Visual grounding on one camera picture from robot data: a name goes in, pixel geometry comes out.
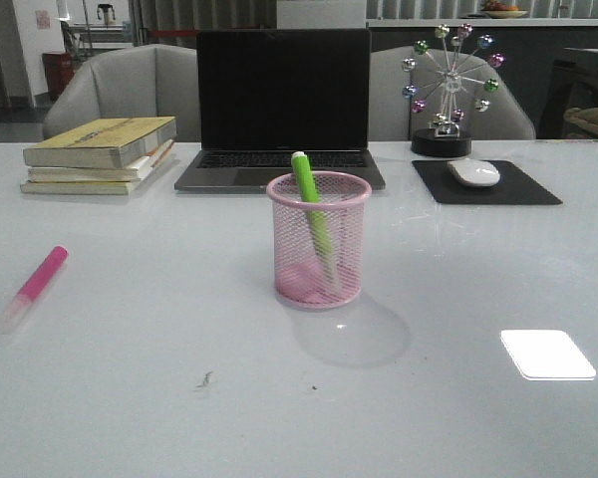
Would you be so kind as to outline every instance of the pink mesh pen holder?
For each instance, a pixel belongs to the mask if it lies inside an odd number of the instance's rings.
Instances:
[[[361,292],[364,205],[372,192],[360,177],[315,171],[318,203],[303,202],[294,174],[266,188],[273,201],[277,293],[307,309],[342,306]]]

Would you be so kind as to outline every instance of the mouse pad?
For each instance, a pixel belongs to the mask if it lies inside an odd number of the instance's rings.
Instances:
[[[430,193],[441,204],[553,205],[562,201],[509,161],[490,161],[500,180],[490,187],[460,184],[449,172],[447,161],[415,160],[413,166]]]

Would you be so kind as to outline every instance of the book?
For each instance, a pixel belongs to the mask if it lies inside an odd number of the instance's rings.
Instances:
[[[149,169],[142,166],[144,171],[141,177],[133,180],[75,180],[75,175],[68,175],[67,180],[59,181],[33,181],[31,179],[20,184],[20,190],[24,193],[34,194],[129,194],[137,188],[145,179],[147,179],[156,169],[165,163],[170,156],[172,141],[167,141],[159,147],[152,155],[143,156],[141,161],[148,161]]]
[[[29,168],[28,179],[32,182],[141,181],[168,155],[172,145],[173,140],[169,139],[123,168],[34,166]]]
[[[94,119],[23,150],[29,166],[123,168],[176,135],[175,117]]]

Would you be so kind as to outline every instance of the laptop keyboard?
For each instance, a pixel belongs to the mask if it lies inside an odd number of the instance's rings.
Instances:
[[[320,167],[363,167],[365,161],[359,151],[307,152],[310,165]],[[287,151],[210,151],[199,167],[291,167],[292,154]]]

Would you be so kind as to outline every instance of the gray chair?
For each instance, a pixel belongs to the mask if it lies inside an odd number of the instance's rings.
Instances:
[[[445,52],[429,52],[439,64],[446,62]],[[417,67],[412,72],[404,72],[401,67],[403,58],[415,58]],[[423,112],[414,114],[401,91],[405,85],[422,87],[431,83],[436,76],[422,67],[438,69],[434,62],[426,55],[416,55],[413,47],[399,47],[373,52],[370,65],[369,140],[408,140],[413,131],[428,127],[434,114],[439,112],[440,95],[435,92],[429,98],[428,107]],[[469,130],[474,139],[534,139],[535,130],[531,120],[495,69],[479,57],[468,58],[461,69],[479,66],[469,76],[481,81],[494,78],[498,80],[499,88],[495,93],[488,94],[482,90],[481,84],[462,82],[468,91],[456,96],[458,106],[465,113],[462,126]],[[424,96],[426,91],[428,90],[421,90],[420,95]],[[485,112],[476,112],[472,107],[474,97],[489,99],[491,106]]]
[[[93,57],[43,123],[50,137],[98,118],[175,116],[177,140],[199,141],[197,52],[147,45]]]

